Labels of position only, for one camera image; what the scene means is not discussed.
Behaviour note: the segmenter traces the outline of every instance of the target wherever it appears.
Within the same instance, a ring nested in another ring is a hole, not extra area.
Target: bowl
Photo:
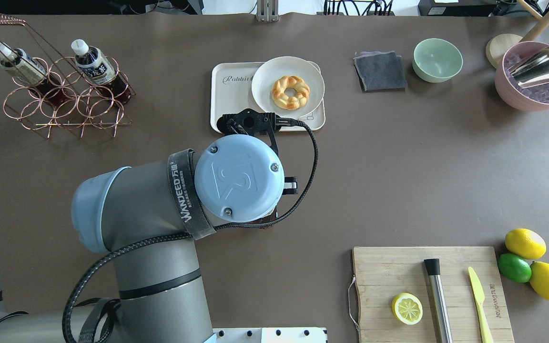
[[[544,102],[531,99],[523,94],[522,91],[517,89],[516,81],[509,75],[507,70],[507,68],[514,67],[519,61],[530,58],[547,46],[549,45],[538,41],[521,41],[503,54],[501,63],[499,63],[495,72],[495,88],[501,99],[508,105],[521,111],[544,111],[549,109],[549,98],[547,99],[548,102]]]
[[[273,85],[285,75],[299,76],[311,87],[306,105],[299,109],[282,109],[272,100]],[[251,81],[251,94],[257,106],[264,111],[293,119],[302,119],[312,113],[323,100],[324,93],[325,84],[321,72],[308,61],[292,56],[277,57],[267,61],[255,71]]]
[[[423,80],[438,83],[450,80],[463,67],[459,49],[449,41],[430,38],[414,48],[412,68]]]

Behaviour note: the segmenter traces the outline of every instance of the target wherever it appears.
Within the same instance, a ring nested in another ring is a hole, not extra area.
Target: bottle
[[[44,95],[48,94],[48,97],[44,100],[54,107],[68,100],[62,89],[51,91],[61,86],[61,84],[58,80],[48,78],[48,72],[44,67],[24,50],[20,48],[12,49],[0,42],[0,66],[13,78],[17,78],[18,83],[26,87],[32,87],[31,92],[35,96],[43,98]]]
[[[94,46],[89,46],[85,41],[76,39],[71,43],[71,48],[76,53],[74,58],[76,65],[93,85],[107,87],[113,93],[113,97],[121,104],[126,104],[131,99],[131,89],[115,68],[107,60],[107,57]],[[99,94],[109,98],[111,94],[97,88]]]

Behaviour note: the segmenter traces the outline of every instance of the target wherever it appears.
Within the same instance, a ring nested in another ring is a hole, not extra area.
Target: towel
[[[401,56],[390,52],[361,52],[353,58],[364,91],[405,88],[408,83],[402,69]]]

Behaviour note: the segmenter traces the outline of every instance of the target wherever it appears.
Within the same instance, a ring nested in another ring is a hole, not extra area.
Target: light blue cap
[[[204,343],[215,343],[217,342],[217,336],[213,334],[211,337],[209,337]]]
[[[194,183],[207,210],[229,222],[244,223],[272,212],[283,195],[285,174],[270,146],[235,134],[214,141],[203,152]]]
[[[124,169],[105,173],[82,182],[76,189],[71,202],[71,221],[73,227],[80,232],[80,241],[91,252],[108,253],[103,243],[101,219],[105,198],[113,180]]]

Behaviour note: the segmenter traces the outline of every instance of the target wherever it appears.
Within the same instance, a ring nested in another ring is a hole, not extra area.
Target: wooden disc
[[[522,37],[519,35],[503,33],[488,41],[486,43],[486,58],[490,62],[490,65],[496,68],[501,63],[503,54],[521,39]]]

